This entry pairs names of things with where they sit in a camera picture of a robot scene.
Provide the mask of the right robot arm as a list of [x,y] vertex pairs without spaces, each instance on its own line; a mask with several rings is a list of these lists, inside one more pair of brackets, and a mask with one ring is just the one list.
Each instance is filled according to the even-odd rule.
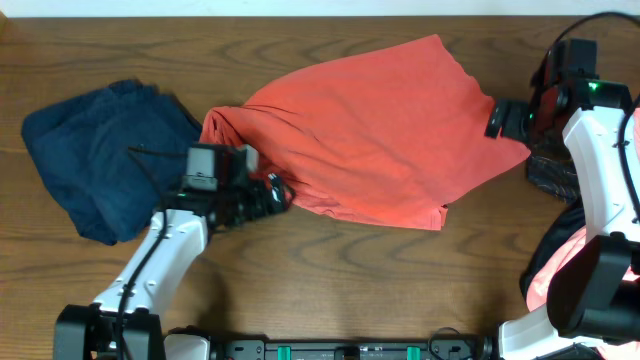
[[548,145],[573,162],[585,211],[586,244],[551,279],[545,305],[503,323],[502,359],[552,359],[578,345],[639,338],[639,164],[626,85],[596,73],[592,40],[557,40],[531,85],[530,102],[499,100],[485,134],[529,149]]

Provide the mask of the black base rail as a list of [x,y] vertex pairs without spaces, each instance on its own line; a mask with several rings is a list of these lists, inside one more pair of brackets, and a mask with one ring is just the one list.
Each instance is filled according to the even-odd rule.
[[197,360],[491,360],[499,355],[487,337],[445,335],[424,342],[216,341],[173,334],[168,359]]

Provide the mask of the light pink garment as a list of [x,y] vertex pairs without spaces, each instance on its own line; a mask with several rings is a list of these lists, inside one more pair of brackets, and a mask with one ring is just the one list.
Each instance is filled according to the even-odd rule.
[[552,257],[544,304],[499,328],[503,359],[551,358],[579,345],[639,339],[639,163],[620,109],[578,110],[562,131],[585,212],[585,242]]

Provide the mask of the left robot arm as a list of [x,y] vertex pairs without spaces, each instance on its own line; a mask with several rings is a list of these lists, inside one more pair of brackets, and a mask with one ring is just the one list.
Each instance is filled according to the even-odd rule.
[[205,335],[165,335],[161,317],[219,227],[284,213],[295,197],[284,180],[257,177],[249,145],[196,143],[178,189],[161,194],[149,230],[123,271],[88,306],[68,305],[55,323],[56,359],[215,359]]

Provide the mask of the folded navy blue garment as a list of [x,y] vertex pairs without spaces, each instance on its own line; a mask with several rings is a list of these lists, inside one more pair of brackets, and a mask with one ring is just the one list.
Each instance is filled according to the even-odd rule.
[[77,233],[114,245],[134,239],[160,193],[178,186],[201,131],[174,96],[124,80],[28,115],[21,135]]

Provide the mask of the black patterned garment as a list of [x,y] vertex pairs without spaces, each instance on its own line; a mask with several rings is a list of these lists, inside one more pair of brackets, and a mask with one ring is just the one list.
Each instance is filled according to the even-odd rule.
[[553,150],[535,145],[526,160],[527,180],[567,204],[543,235],[520,277],[519,287],[530,310],[546,302],[551,278],[585,243],[585,211],[574,163],[566,150],[560,149],[559,155]]

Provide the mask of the red orange t-shirt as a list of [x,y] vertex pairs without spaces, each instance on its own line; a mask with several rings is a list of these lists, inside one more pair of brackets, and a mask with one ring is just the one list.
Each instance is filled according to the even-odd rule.
[[310,66],[209,110],[204,143],[249,145],[297,206],[337,220],[440,230],[448,207],[528,157],[485,134],[494,107],[430,35]]

